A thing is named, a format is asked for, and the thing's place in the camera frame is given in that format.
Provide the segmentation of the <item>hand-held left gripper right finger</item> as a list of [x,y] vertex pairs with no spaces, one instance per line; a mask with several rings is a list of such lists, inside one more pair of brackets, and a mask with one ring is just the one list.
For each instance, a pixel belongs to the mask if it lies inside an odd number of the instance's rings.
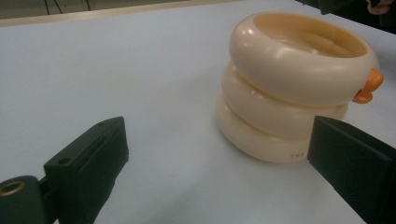
[[396,224],[396,148],[317,116],[307,158],[367,224]]

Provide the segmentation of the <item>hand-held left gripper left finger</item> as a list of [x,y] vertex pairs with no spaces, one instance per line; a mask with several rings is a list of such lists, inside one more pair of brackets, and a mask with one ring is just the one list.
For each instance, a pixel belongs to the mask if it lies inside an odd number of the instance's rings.
[[129,160],[124,118],[93,125],[44,165],[60,224],[92,224]]

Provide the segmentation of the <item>cream ringed pen holder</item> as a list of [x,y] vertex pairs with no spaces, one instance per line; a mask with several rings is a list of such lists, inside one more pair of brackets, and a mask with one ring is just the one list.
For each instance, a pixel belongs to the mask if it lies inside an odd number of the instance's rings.
[[262,161],[306,157],[315,117],[342,119],[382,84],[359,36],[304,15],[266,12],[233,30],[216,115],[226,138]]

